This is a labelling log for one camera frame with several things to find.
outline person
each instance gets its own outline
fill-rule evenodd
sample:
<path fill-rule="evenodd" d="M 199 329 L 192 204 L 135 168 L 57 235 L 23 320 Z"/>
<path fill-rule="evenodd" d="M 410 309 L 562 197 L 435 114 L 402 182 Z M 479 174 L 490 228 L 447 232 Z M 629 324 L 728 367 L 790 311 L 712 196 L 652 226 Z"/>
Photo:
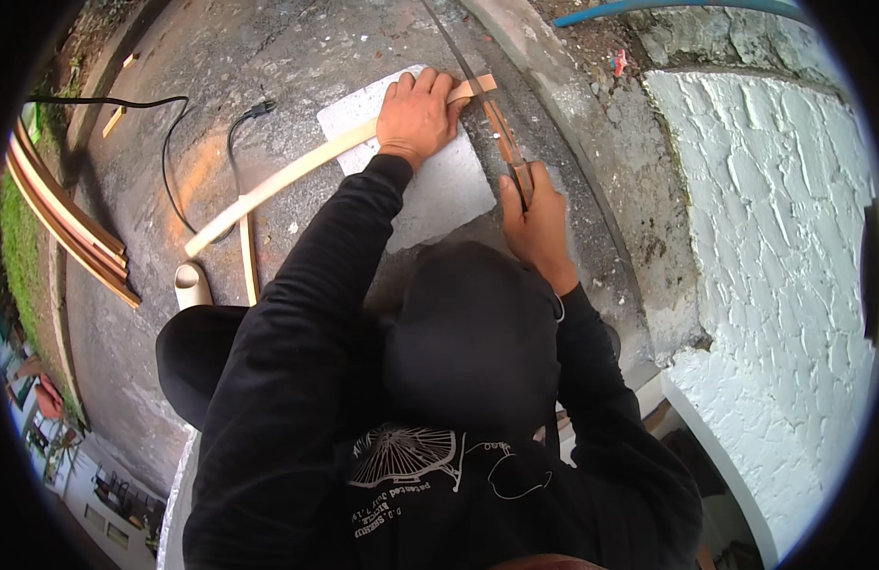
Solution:
<path fill-rule="evenodd" d="M 518 262 L 476 243 L 425 248 L 400 312 L 364 315 L 405 187 L 456 135 L 468 100 L 447 107 L 452 84 L 427 68 L 388 87 L 379 154 L 256 306 L 198 305 L 161 331 L 161 386 L 201 431 L 187 567 L 692 564 L 696 485 L 643 427 L 543 164 L 525 212 L 500 178 Z M 559 441 L 533 439 L 558 400 L 575 468 Z"/>

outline right hand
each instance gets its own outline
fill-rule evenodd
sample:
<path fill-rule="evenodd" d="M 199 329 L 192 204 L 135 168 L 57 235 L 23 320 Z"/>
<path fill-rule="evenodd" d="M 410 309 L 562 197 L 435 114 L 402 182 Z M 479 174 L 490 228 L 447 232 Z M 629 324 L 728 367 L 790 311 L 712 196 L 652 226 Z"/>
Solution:
<path fill-rule="evenodd" d="M 415 81 L 407 71 L 398 82 L 386 89 L 377 120 L 379 154 L 394 154 L 405 159 L 414 171 L 455 139 L 459 113 L 468 97 L 458 98 L 448 106 L 452 76 L 427 67 Z"/>
<path fill-rule="evenodd" d="M 535 194 L 522 211 L 519 189 L 509 176 L 500 177 L 502 234 L 519 261 L 535 269 L 559 296 L 579 285 L 578 271 L 566 251 L 566 199 L 554 190 L 543 162 L 529 163 Z"/>

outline concrete ground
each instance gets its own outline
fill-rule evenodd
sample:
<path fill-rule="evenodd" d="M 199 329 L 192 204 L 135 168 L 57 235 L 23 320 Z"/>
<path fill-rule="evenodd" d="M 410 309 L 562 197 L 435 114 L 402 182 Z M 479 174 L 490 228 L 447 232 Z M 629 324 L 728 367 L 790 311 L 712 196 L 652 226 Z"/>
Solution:
<path fill-rule="evenodd" d="M 438 0 L 444 25 L 477 73 L 492 71 L 503 113 L 524 154 L 548 164 L 569 203 L 571 254 L 593 303 L 623 341 L 624 370 L 651 359 L 649 336 L 627 276 L 616 260 L 591 189 L 573 154 L 537 98 L 499 46 L 457 3 Z M 433 23 L 409 0 L 173 0 L 141 40 L 136 65 L 124 69 L 112 97 L 149 101 L 191 98 L 174 131 L 169 180 L 187 218 L 201 227 L 235 200 L 226 160 L 229 124 L 263 99 L 275 111 L 243 124 L 234 138 L 246 189 L 325 142 L 315 114 L 382 76 L 426 63 L 460 76 Z M 129 283 L 142 298 L 135 311 L 76 264 L 69 264 L 67 302 L 82 399 L 93 428 L 118 459 L 159 494 L 170 488 L 188 432 L 165 401 L 157 379 L 154 340 L 176 312 L 172 280 L 185 260 L 190 233 L 164 193 L 160 147 L 180 103 L 129 109 L 107 139 L 101 111 L 88 145 L 77 199 L 120 237 L 129 256 Z M 496 192 L 505 165 L 476 106 L 462 116 Z M 256 211 L 261 281 L 267 282 L 315 212 L 342 179 L 335 161 L 298 180 Z M 450 239 L 502 244 L 499 205 Z M 384 257 L 367 302 L 400 300 L 419 247 Z M 246 304 L 239 236 L 199 256 L 215 302 Z"/>

